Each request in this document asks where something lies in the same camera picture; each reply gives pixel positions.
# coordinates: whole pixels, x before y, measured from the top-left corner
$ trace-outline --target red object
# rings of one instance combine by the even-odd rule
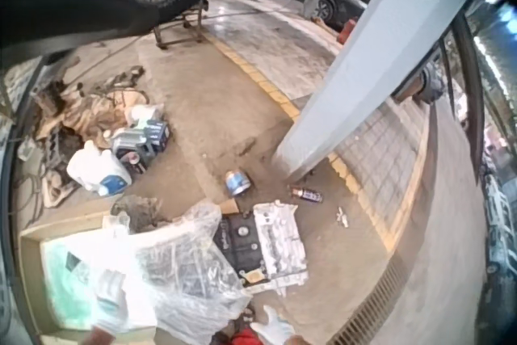
[[[231,345],[263,345],[262,341],[259,340],[259,337],[255,334],[252,329],[249,327],[245,328],[243,331],[236,333],[232,337]]]
[[[345,42],[347,42],[348,37],[354,30],[354,27],[356,24],[357,24],[357,21],[355,19],[348,19],[348,22],[345,23],[345,25],[343,26],[343,29],[341,30],[341,32],[338,35],[337,41],[340,44],[345,44]]]

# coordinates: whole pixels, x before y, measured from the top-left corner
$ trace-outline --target car tire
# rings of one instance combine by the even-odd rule
[[[499,272],[499,268],[500,268],[499,264],[497,264],[497,263],[489,263],[489,265],[486,266],[486,273],[488,275],[493,275],[493,274]]]
[[[328,23],[334,17],[334,5],[330,0],[318,0],[314,14],[323,22]]]

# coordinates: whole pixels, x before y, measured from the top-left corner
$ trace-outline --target spray can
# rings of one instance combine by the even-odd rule
[[[323,202],[323,194],[317,191],[306,189],[304,187],[290,187],[291,194],[295,197],[307,200],[310,202]]]

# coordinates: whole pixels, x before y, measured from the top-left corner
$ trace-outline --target blue and white container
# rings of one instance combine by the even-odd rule
[[[131,175],[109,149],[100,151],[93,141],[76,151],[66,167],[68,175],[88,191],[113,196],[131,185]]]

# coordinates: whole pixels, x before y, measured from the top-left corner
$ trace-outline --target hand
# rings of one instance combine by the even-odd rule
[[[253,322],[251,329],[264,337],[271,345],[284,345],[288,339],[295,335],[294,328],[289,322],[280,318],[272,307],[265,305],[264,311],[268,318],[267,325]]]
[[[128,320],[126,293],[122,289],[125,275],[117,271],[106,270],[99,278],[95,288],[93,326],[115,337]]]

